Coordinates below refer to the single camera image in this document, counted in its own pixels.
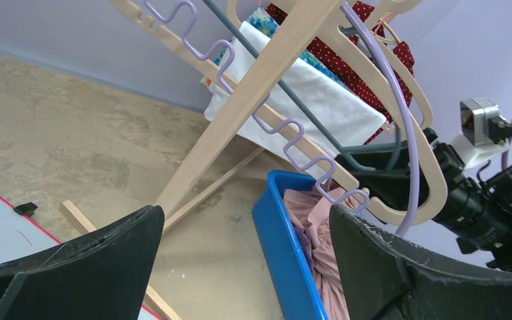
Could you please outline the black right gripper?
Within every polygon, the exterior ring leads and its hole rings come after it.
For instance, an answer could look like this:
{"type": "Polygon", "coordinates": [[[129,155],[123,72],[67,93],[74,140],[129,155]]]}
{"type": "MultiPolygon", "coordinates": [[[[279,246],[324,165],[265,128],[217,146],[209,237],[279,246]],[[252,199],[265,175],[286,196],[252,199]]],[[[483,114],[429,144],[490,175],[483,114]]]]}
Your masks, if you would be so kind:
{"type": "MultiPolygon", "coordinates": [[[[449,144],[438,143],[435,154],[445,177],[448,195],[445,206],[433,220],[457,236],[460,247],[512,246],[512,173],[504,170],[483,181],[464,174],[489,160],[488,153],[502,147],[474,146],[463,133],[449,144]]],[[[367,188],[388,207],[406,211],[409,206],[410,170],[407,142],[380,143],[344,147],[336,162],[354,171],[360,188],[367,188]],[[378,171],[357,171],[350,164],[352,156],[358,164],[378,171]]]]}

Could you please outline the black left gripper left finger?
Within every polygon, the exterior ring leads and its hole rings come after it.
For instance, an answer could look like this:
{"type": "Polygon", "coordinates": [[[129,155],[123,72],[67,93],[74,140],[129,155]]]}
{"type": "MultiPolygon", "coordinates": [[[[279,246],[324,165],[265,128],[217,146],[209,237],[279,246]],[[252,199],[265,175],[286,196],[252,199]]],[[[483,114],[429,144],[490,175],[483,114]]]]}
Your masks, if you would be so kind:
{"type": "Polygon", "coordinates": [[[0,264],[0,319],[137,319],[165,214],[147,205],[96,231],[0,264]]]}

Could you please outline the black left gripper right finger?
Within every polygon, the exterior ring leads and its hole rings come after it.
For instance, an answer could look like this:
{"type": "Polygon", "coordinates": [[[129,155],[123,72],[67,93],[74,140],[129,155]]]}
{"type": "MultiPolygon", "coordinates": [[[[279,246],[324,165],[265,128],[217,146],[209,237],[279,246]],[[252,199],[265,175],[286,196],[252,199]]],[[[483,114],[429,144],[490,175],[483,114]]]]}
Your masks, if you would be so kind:
{"type": "Polygon", "coordinates": [[[352,319],[512,319],[512,273],[440,255],[342,205],[329,225],[352,319]]]}

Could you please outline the teal hanger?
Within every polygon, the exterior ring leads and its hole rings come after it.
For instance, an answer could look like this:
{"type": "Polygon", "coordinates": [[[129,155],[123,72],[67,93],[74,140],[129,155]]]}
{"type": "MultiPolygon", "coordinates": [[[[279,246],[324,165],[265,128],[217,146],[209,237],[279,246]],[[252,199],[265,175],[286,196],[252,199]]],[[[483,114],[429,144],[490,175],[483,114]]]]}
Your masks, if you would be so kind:
{"type": "MultiPolygon", "coordinates": [[[[239,40],[239,42],[248,50],[248,52],[254,57],[259,57],[259,52],[250,44],[250,42],[245,38],[244,35],[238,30],[237,27],[233,25],[233,23],[226,17],[216,4],[210,0],[203,0],[204,4],[210,8],[210,10],[215,14],[215,16],[232,32],[232,34],[239,40]]],[[[403,148],[402,142],[399,141],[401,138],[401,132],[397,130],[397,137],[395,138],[394,143],[390,143],[388,147],[376,147],[374,145],[359,145],[355,147],[343,147],[334,136],[327,130],[327,128],[320,123],[318,118],[312,114],[309,108],[300,100],[300,98],[293,92],[293,90],[284,82],[284,80],[279,81],[279,86],[282,90],[287,94],[287,96],[296,104],[296,106],[305,114],[305,116],[318,128],[318,130],[327,138],[327,140],[334,145],[336,150],[342,154],[346,160],[354,166],[354,168],[358,170],[364,171],[375,171],[375,169],[368,169],[366,166],[361,165],[351,154],[358,153],[361,151],[364,152],[374,152],[374,151],[391,151],[391,156],[388,160],[386,170],[393,169],[395,164],[399,158],[399,154],[403,148]]]]}

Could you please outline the cream wooden hanger front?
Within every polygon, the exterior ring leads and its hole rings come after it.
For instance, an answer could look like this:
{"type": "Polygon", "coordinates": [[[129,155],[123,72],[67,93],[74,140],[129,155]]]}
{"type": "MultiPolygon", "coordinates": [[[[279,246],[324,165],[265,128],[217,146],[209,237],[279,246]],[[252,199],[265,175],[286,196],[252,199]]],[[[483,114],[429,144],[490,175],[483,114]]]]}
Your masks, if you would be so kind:
{"type": "Polygon", "coordinates": [[[396,124],[411,119],[410,113],[400,113],[390,82],[338,31],[343,15],[337,1],[279,1],[287,19],[273,36],[241,22],[236,2],[229,1],[226,21],[252,41],[258,58],[251,58],[237,40],[218,40],[206,53],[194,48],[187,38],[197,25],[197,8],[191,1],[177,1],[165,13],[150,3],[114,1],[113,6],[203,74],[213,92],[205,112],[208,128],[157,198],[168,224],[186,213],[183,198],[235,135],[320,181],[332,178],[348,191],[362,186],[334,158],[343,146],[361,145],[382,132],[386,119],[304,62],[301,54],[313,36],[357,72],[396,124]]]}

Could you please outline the cream wooden hanger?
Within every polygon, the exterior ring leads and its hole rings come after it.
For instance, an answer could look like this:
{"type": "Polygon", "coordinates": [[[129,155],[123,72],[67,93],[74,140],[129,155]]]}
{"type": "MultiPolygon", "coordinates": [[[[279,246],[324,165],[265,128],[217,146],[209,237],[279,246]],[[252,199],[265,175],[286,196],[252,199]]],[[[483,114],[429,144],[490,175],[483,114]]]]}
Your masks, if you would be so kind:
{"type": "Polygon", "coordinates": [[[357,72],[396,124],[411,119],[410,113],[400,113],[390,82],[338,31],[343,15],[337,1],[279,1],[287,19],[273,36],[241,22],[236,2],[229,1],[226,21],[252,41],[258,58],[251,58],[237,40],[218,40],[206,53],[194,48],[187,38],[197,25],[197,8],[191,1],[177,1],[165,13],[150,3],[114,1],[113,6],[203,74],[213,92],[205,112],[208,128],[157,198],[168,224],[186,213],[183,198],[235,135],[320,181],[332,178],[348,191],[362,186],[334,158],[343,146],[361,145],[382,132],[386,119],[304,62],[301,54],[313,36],[357,72]]]}
{"type": "MultiPolygon", "coordinates": [[[[407,11],[412,10],[418,4],[420,4],[421,0],[414,1],[380,1],[378,6],[376,6],[375,10],[370,14],[369,17],[374,16],[375,11],[377,9],[381,9],[381,12],[386,14],[400,14],[405,13],[407,11]]],[[[384,44],[381,40],[380,36],[373,32],[374,37],[381,44],[381,48],[393,68],[393,70],[400,76],[400,80],[404,82],[407,86],[408,90],[410,90],[414,100],[417,102],[422,116],[423,122],[420,124],[421,128],[427,128],[432,126],[433,124],[433,110],[430,106],[429,101],[427,100],[423,90],[419,86],[418,82],[415,80],[413,74],[409,71],[406,65],[404,65],[401,60],[394,54],[394,52],[384,44]]]]}

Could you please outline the white cloth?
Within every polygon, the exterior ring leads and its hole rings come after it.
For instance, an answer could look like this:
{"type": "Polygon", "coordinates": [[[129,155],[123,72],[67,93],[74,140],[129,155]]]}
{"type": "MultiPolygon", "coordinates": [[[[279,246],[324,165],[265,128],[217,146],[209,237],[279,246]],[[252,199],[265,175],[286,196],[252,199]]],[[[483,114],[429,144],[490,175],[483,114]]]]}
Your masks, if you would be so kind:
{"type": "MultiPolygon", "coordinates": [[[[246,21],[242,22],[240,32],[259,53],[270,40],[246,21]]],[[[227,68],[226,74],[239,81],[250,69],[255,58],[238,40],[232,39],[231,43],[234,46],[235,58],[227,68]]],[[[362,145],[386,122],[385,116],[380,112],[300,58],[292,64],[282,80],[343,147],[362,145]]],[[[201,80],[201,84],[208,87],[213,94],[204,111],[205,118],[212,121],[228,100],[229,94],[207,77],[201,80]]],[[[330,156],[339,154],[332,143],[312,124],[280,86],[274,86],[267,104],[279,114],[300,121],[305,128],[306,136],[330,156]]],[[[287,140],[280,134],[267,134],[252,117],[239,129],[238,134],[288,160],[283,152],[287,140]]]]}

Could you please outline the pink pleated skirt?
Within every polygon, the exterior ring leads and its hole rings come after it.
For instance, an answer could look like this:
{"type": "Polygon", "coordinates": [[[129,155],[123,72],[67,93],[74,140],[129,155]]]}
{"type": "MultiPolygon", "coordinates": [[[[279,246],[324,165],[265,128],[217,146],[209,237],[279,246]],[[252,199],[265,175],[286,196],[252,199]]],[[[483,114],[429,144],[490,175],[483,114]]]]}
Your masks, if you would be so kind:
{"type": "Polygon", "coordinates": [[[313,268],[310,271],[328,318],[349,319],[331,240],[329,214],[332,203],[315,189],[287,189],[283,203],[293,226],[305,228],[311,238],[313,268]]]}

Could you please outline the pink wire hanger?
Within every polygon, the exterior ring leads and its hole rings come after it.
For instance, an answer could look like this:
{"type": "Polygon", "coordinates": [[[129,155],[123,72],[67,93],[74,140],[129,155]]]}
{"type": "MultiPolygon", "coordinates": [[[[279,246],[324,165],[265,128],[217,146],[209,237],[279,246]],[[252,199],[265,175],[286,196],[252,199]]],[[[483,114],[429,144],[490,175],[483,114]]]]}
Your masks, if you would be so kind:
{"type": "Polygon", "coordinates": [[[377,35],[379,30],[382,28],[391,29],[391,27],[389,26],[389,22],[394,18],[394,16],[395,14],[393,12],[386,12],[386,14],[380,17],[376,24],[374,24],[373,33],[377,35]]]}

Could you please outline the blue floral garment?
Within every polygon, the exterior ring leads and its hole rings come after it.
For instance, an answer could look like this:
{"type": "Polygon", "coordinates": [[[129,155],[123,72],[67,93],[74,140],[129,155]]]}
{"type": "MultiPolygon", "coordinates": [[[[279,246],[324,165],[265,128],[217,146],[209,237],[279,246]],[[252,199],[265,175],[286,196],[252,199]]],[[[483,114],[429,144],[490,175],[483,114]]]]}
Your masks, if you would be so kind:
{"type": "MultiPolygon", "coordinates": [[[[254,10],[254,12],[247,18],[246,22],[252,25],[263,35],[271,38],[278,30],[280,24],[269,14],[268,10],[263,6],[260,6],[254,10]]],[[[319,72],[326,75],[328,78],[338,83],[340,86],[348,89],[348,86],[338,78],[330,69],[325,66],[314,54],[308,50],[304,50],[299,57],[310,66],[316,68],[319,72]]]]}

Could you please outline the purple pleated skirt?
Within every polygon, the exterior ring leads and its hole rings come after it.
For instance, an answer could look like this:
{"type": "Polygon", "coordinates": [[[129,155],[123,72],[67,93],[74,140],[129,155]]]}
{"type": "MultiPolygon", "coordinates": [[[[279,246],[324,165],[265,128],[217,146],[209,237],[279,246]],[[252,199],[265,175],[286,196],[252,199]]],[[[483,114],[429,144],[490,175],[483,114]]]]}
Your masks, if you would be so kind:
{"type": "Polygon", "coordinates": [[[299,240],[299,244],[304,252],[306,262],[310,269],[313,268],[313,257],[312,257],[312,250],[313,246],[311,243],[311,238],[307,234],[307,230],[302,227],[293,226],[295,233],[297,235],[297,238],[299,240]]]}

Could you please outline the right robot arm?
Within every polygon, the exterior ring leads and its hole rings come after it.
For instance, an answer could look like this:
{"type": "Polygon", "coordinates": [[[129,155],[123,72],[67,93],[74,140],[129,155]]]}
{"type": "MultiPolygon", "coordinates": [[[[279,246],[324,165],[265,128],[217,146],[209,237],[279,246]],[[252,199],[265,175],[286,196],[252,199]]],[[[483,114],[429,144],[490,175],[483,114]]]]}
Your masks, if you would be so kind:
{"type": "MultiPolygon", "coordinates": [[[[465,164],[450,144],[438,143],[431,128],[424,134],[434,144],[433,153],[448,189],[447,201],[433,221],[456,234],[463,254],[490,251],[494,259],[487,263],[489,268],[512,272],[512,166],[486,181],[474,180],[464,176],[465,164]]],[[[392,169],[387,168],[390,156],[391,151],[355,154],[358,162],[374,167],[374,171],[356,169],[344,153],[335,160],[357,176],[372,197],[393,209],[405,210],[410,183],[407,143],[403,142],[392,169]]]]}

